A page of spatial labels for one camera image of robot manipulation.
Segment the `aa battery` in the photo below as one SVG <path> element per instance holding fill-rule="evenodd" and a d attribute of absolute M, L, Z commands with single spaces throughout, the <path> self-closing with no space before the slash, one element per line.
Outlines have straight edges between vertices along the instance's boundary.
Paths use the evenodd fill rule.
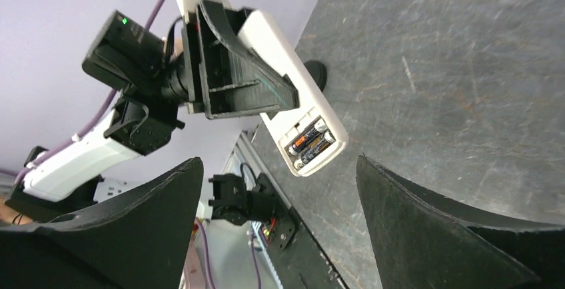
<path fill-rule="evenodd" d="M 296 156 L 302 150 L 320 136 L 325 130 L 328 129 L 326 122 L 323 119 L 319 119 L 313 125 L 309 126 L 305 132 L 303 132 L 298 138 L 296 138 L 290 146 L 288 146 L 288 153 L 291 156 Z"/>
<path fill-rule="evenodd" d="M 294 167 L 296 169 L 300 169 L 306 166 L 333 143 L 335 143 L 335 138 L 330 131 L 326 131 L 323 135 L 319 135 L 318 138 L 314 139 L 314 141 L 309 144 L 308 149 L 306 149 L 306 151 L 304 151 L 298 159 L 296 159 Z"/>

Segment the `electrical outlet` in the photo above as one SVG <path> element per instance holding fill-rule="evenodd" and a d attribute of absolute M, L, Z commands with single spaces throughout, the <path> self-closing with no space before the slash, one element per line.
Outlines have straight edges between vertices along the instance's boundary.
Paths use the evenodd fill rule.
<path fill-rule="evenodd" d="M 134 189 L 135 187 L 141 185 L 142 183 L 132 183 L 127 181 L 120 181 L 111 178 L 105 178 L 104 181 L 99 182 L 96 187 L 96 192 L 94 193 L 94 200 L 97 202 L 103 202 L 114 196 L 127 192 L 128 190 Z"/>

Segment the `orange wire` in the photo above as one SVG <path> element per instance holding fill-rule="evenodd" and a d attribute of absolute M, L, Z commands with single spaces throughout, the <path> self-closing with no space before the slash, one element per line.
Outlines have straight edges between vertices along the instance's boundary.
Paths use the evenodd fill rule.
<path fill-rule="evenodd" d="M 275 227 L 275 224 L 277 223 L 277 220 L 275 218 L 271 219 L 271 227 L 269 228 L 269 238 L 271 237 L 271 232 L 273 231 L 273 228 Z"/>

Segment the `black mount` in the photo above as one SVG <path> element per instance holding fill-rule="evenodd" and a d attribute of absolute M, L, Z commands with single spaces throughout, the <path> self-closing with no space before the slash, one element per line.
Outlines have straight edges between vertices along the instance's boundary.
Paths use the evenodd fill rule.
<path fill-rule="evenodd" d="M 244 178 L 235 174 L 214 175 L 209 182 L 214 190 L 214 199 L 209 201 L 213 207 L 212 219 L 227 220 L 237 226 L 247 221 L 271 226 L 271 220 L 275 219 L 269 246 L 282 251 L 293 240 L 298 222 L 266 174 L 259 174 L 252 190 L 247 190 Z"/>
<path fill-rule="evenodd" d="M 146 156 L 165 146 L 173 130 L 185 127 L 177 119 L 178 109 L 174 104 L 128 87 L 114 106 L 114 119 L 104 137 Z"/>
<path fill-rule="evenodd" d="M 31 149 L 24 166 L 35 160 L 37 156 L 44 151 L 47 151 L 47 149 L 41 146 L 36 146 Z M 12 187 L 4 203 L 34 221 L 48 222 L 62 214 L 67 214 L 68 212 L 96 204 L 93 200 L 94 193 L 96 192 L 98 183 L 102 181 L 104 181 L 102 176 L 96 176 L 82 184 L 67 198 L 59 202 L 51 202 L 26 194 L 23 192 L 23 181 L 21 181 L 19 184 Z"/>

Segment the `gray metal table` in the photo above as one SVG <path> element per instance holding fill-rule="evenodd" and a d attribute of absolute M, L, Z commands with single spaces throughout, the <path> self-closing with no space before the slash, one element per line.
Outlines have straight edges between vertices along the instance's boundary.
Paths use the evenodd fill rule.
<path fill-rule="evenodd" d="M 328 63 L 350 146 L 309 178 L 263 126 L 254 146 L 351 288 L 380 288 L 362 153 L 467 204 L 565 223 L 565 0 L 319 0 L 297 51 Z"/>

